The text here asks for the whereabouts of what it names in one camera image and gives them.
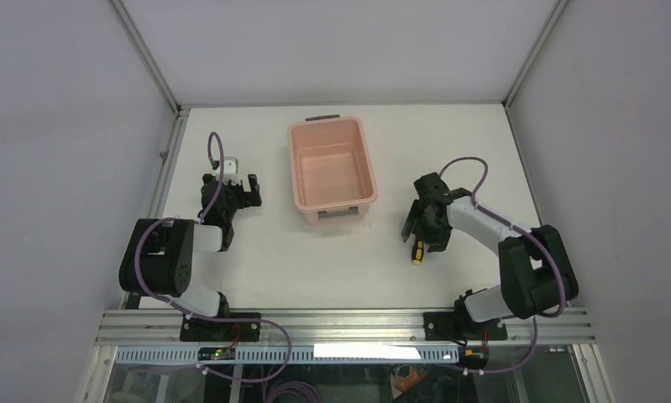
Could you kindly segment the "aluminium frame post right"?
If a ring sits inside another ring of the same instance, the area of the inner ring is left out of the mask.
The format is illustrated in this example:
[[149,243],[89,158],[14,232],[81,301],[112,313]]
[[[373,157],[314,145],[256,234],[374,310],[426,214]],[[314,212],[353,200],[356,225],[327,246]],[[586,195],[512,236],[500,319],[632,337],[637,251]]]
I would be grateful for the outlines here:
[[568,7],[570,0],[556,0],[553,4],[553,7],[546,17],[543,26],[535,38],[531,49],[528,51],[525,60],[522,63],[521,68],[516,74],[514,81],[509,88],[508,93],[503,98],[502,105],[503,108],[508,113],[514,104],[519,91],[523,87],[530,71],[537,63],[541,53],[543,52],[545,46],[547,45],[548,39],[553,34],[558,21],[562,18],[566,8]]

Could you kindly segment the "orange object under table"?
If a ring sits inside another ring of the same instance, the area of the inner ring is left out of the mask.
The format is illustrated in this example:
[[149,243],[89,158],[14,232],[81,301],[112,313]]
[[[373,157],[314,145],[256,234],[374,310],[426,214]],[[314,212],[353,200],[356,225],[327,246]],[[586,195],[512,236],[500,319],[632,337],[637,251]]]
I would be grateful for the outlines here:
[[394,394],[403,394],[421,383],[428,377],[428,370],[423,366],[404,364],[391,372],[391,388]]

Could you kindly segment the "aluminium frame post left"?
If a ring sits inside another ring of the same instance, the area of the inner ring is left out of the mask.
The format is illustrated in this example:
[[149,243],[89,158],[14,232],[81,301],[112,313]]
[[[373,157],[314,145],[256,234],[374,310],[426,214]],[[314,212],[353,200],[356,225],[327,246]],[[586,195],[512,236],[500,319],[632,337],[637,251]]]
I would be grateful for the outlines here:
[[169,109],[178,115],[181,111],[181,106],[176,99],[173,91],[170,89],[167,80],[162,74],[156,59],[152,55],[149,46],[145,42],[143,35],[140,33],[137,24],[134,22],[127,5],[122,0],[107,0],[107,4],[112,9],[115,18],[122,27],[124,33],[127,35],[129,43],[132,45],[136,55],[143,64],[149,78],[155,84],[160,95],[165,100]]

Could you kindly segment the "aluminium front rail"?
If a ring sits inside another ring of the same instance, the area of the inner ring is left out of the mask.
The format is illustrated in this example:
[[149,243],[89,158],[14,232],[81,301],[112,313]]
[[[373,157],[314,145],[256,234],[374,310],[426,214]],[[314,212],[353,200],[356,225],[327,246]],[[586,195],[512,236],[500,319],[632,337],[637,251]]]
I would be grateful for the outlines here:
[[[260,345],[280,346],[289,333],[296,346],[314,343],[414,344],[448,341],[452,333],[442,330],[443,321],[427,322],[428,310],[417,309],[270,309],[261,313]],[[587,312],[569,308],[556,318],[506,319],[496,324],[506,339],[487,337],[490,346],[524,346],[532,335],[542,346],[595,344]],[[97,346],[177,345],[183,316],[174,310],[107,310],[97,331]]]

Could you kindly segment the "yellow black handled screwdriver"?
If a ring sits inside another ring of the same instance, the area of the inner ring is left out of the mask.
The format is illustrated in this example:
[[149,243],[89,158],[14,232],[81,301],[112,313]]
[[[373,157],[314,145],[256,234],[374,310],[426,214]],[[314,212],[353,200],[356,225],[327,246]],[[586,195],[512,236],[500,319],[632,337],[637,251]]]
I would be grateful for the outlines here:
[[412,247],[412,263],[420,265],[425,253],[425,244],[422,240],[416,240]]

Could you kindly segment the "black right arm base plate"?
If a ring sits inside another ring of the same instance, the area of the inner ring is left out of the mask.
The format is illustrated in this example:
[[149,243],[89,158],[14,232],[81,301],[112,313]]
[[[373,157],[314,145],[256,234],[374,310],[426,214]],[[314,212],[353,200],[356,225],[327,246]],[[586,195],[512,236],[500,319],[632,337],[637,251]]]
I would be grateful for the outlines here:
[[508,339],[506,325],[498,320],[473,322],[455,311],[425,311],[423,330],[428,341],[482,342]]

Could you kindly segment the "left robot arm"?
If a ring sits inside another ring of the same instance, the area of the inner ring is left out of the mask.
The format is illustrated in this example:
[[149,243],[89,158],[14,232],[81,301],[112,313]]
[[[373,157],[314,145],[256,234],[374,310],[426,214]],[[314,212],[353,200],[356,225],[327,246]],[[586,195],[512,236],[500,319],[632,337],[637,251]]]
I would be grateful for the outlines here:
[[210,209],[202,222],[140,218],[118,270],[122,290],[178,305],[188,317],[231,317],[222,292],[191,279],[192,260],[197,253],[228,251],[237,211],[262,205],[258,176],[249,174],[247,178],[248,191],[236,176],[220,181],[213,174],[205,174],[202,205]]

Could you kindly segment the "pink plastic bin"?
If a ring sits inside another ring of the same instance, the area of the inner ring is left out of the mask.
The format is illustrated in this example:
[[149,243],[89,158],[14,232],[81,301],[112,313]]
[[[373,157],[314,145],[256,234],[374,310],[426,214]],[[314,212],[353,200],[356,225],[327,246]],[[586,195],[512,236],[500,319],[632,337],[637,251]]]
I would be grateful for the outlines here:
[[310,117],[287,131],[296,209],[312,226],[358,221],[379,193],[359,118]]

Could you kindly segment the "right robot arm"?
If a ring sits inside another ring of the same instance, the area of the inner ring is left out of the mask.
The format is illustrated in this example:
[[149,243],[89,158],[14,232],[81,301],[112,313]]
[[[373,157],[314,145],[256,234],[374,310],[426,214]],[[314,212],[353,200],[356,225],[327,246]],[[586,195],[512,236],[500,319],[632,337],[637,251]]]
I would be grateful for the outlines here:
[[414,182],[417,198],[401,230],[412,239],[411,260],[446,250],[453,231],[486,246],[498,258],[500,282],[483,290],[467,290],[453,309],[424,316],[427,339],[457,342],[482,338],[506,317],[554,317],[579,295],[579,284],[559,231],[551,225],[528,227],[477,202],[465,188],[451,189],[440,174]]

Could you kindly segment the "aluminium frame post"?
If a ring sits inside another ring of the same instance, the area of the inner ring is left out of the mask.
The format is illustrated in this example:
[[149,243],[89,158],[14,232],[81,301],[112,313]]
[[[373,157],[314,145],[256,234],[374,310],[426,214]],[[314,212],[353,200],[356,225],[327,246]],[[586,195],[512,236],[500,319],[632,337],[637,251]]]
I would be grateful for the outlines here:
[[152,55],[149,46],[145,42],[143,35],[140,33],[137,24],[134,22],[127,5],[122,0],[107,0],[107,4],[112,9],[115,18],[122,27],[124,33],[127,35],[129,43],[132,45],[136,55],[143,64],[149,78],[155,84],[160,95],[165,100],[169,109],[178,115],[181,111],[181,106],[176,99],[173,91],[170,89],[167,80],[162,74],[156,59]]
[[521,68],[516,74],[514,81],[509,88],[508,93],[503,98],[502,105],[503,108],[508,113],[514,104],[519,91],[523,87],[530,71],[537,63],[541,53],[543,52],[545,46],[547,45],[548,39],[553,34],[558,21],[562,18],[566,8],[568,7],[570,0],[556,0],[553,4],[553,7],[546,17],[543,26],[535,38],[531,49],[528,51],[525,60],[522,63]]

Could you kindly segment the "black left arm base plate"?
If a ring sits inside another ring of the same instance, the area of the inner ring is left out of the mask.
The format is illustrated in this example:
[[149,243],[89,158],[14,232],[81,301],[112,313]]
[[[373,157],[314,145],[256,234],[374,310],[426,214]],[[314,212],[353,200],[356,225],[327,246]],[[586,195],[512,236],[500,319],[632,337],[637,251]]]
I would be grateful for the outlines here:
[[258,342],[261,314],[255,311],[232,313],[231,318],[238,319],[235,323],[213,322],[203,319],[183,317],[179,340],[184,343],[231,343]]

